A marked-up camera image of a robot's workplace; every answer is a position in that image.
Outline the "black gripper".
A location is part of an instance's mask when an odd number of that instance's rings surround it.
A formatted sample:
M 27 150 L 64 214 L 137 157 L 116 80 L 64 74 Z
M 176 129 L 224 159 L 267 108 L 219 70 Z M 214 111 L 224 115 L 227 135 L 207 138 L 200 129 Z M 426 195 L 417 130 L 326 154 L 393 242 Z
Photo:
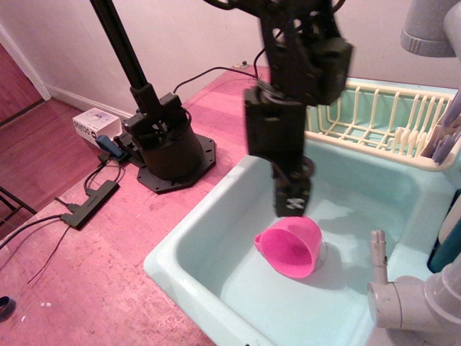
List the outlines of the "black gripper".
M 315 164 L 304 154 L 305 105 L 252 87 L 244 92 L 248 153 L 271 163 L 278 217 L 305 214 Z

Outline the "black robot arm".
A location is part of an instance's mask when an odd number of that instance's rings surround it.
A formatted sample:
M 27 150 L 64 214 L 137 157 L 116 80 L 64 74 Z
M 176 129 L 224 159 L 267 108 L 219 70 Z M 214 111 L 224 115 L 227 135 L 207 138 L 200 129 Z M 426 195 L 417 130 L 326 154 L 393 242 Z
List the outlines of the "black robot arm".
M 248 153 L 272 165 L 274 212 L 302 216 L 315 164 L 305 156 L 306 111 L 330 105 L 346 86 L 353 45 L 340 34 L 331 1 L 211 1 L 260 21 L 269 81 L 244 92 Z

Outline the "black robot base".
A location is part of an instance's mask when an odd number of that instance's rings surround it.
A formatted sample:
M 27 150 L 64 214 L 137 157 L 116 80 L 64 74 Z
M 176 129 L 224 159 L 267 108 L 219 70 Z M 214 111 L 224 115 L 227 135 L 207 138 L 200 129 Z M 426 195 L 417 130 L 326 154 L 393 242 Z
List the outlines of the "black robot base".
M 178 95 L 158 97 L 148 82 L 112 1 L 91 5 L 130 83 L 138 106 L 125 129 L 143 161 L 138 181 L 156 194 L 192 187 L 216 165 L 213 139 L 196 134 Z

